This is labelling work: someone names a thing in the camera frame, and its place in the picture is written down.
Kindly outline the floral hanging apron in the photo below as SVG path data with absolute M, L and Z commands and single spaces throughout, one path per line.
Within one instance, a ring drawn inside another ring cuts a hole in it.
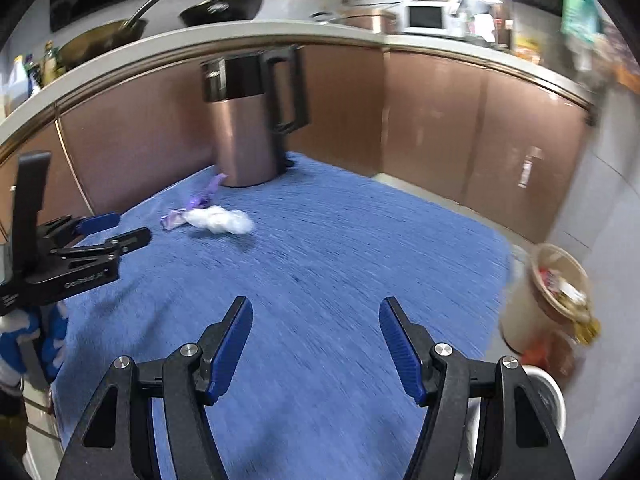
M 616 81 L 635 94 L 640 93 L 639 63 L 608 14 L 601 18 L 602 30 L 612 50 Z

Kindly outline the blue towel mat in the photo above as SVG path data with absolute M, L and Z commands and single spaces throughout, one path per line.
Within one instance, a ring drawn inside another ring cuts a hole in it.
M 423 412 L 402 388 L 378 326 L 398 299 L 413 322 L 472 359 L 488 348 L 510 280 L 497 231 L 304 156 L 254 188 L 222 188 L 250 234 L 212 234 L 160 217 L 205 188 L 192 174 L 122 216 L 149 246 L 112 284 L 70 298 L 67 354 L 53 386 L 68 439 L 107 367 L 161 359 L 197 340 L 244 296 L 254 323 L 229 391 L 207 412 L 233 479 L 399 479 Z

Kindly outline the white microwave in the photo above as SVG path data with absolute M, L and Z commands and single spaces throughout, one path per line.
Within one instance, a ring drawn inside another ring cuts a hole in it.
M 405 34 L 444 36 L 449 18 L 443 1 L 415 1 L 406 4 Z

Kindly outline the copper black electric kettle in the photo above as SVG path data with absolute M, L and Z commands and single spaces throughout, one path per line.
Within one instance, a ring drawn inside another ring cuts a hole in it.
M 283 119 L 276 67 L 288 70 L 293 118 Z M 286 137 L 309 124 L 303 48 L 223 55 L 201 64 L 203 100 L 213 122 L 216 168 L 227 188 L 248 188 L 288 172 Z

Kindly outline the brown sauce bottle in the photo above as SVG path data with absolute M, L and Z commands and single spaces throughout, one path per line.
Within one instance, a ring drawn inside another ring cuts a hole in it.
M 44 45 L 44 55 L 42 58 L 42 84 L 47 86 L 56 79 L 58 71 L 58 58 L 56 57 L 55 47 L 51 40 Z

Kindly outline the long purple twisted wrapper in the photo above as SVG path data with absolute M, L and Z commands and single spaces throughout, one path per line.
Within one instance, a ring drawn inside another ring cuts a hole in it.
M 215 174 L 204 190 L 192 196 L 184 208 L 173 209 L 160 218 L 160 226 L 165 231 L 171 231 L 187 224 L 186 213 L 194 209 L 204 209 L 212 206 L 214 195 L 226 179 L 226 174 Z

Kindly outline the white rimmed trash can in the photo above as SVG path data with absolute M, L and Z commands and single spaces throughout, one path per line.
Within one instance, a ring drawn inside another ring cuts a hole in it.
M 542 368 L 533 365 L 523 365 L 534 389 L 538 392 L 542 404 L 549 412 L 556 431 L 564 439 L 566 428 L 566 404 L 563 393 L 553 377 Z M 462 444 L 457 466 L 456 479 L 471 478 L 475 457 L 478 428 L 480 428 L 480 398 L 471 398 L 466 414 L 466 437 Z

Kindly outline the copper rice cooker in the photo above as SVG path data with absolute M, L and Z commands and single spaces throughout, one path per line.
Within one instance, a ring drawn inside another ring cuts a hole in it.
M 342 22 L 346 26 L 367 29 L 375 34 L 395 35 L 398 32 L 397 14 L 383 8 L 356 6 L 344 12 Z

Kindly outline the green plastic bag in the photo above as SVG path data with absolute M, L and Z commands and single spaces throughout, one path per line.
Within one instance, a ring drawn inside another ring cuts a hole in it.
M 592 46 L 600 34 L 596 0 L 563 0 L 561 32 Z

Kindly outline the white detergent jug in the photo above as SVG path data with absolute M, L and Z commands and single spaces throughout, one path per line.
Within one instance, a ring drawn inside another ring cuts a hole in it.
M 6 114 L 11 115 L 29 98 L 29 76 L 25 70 L 24 56 L 14 58 L 9 80 L 4 87 Z

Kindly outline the brown kitchen cabinets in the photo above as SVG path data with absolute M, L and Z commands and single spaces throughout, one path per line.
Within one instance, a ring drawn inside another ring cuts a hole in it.
M 418 51 L 310 44 L 310 122 L 292 151 L 454 200 L 545 240 L 584 149 L 588 110 L 492 68 Z M 18 156 L 52 155 L 43 219 L 125 211 L 210 165 L 213 107 L 198 58 L 57 99 L 1 149 L 1 224 Z

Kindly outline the brass wok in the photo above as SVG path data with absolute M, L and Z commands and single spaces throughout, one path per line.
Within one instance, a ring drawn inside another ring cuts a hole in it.
M 130 18 L 95 27 L 70 40 L 58 50 L 62 65 L 66 70 L 72 70 L 106 52 L 138 41 L 148 24 L 144 18 L 146 12 L 159 2 L 146 0 Z

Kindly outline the black frying pan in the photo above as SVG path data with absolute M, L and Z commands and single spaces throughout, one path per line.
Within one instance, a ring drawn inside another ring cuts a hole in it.
M 250 21 L 263 3 L 264 0 L 205 0 L 183 10 L 179 18 L 186 27 Z

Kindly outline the beige trash bin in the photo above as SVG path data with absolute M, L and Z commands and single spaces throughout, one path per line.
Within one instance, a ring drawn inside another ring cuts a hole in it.
M 560 290 L 553 290 L 548 283 L 555 278 L 584 299 L 573 304 Z M 499 327 L 504 342 L 524 354 L 556 330 L 574 335 L 576 324 L 586 325 L 593 318 L 591 283 L 585 269 L 565 249 L 542 243 L 529 253 L 522 277 L 513 284 Z

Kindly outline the white plastic bag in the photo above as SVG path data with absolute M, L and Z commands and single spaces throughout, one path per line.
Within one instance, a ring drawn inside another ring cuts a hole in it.
M 182 216 L 190 226 L 206 229 L 214 234 L 244 235 L 255 229 L 253 220 L 244 211 L 227 210 L 221 206 L 191 209 Z

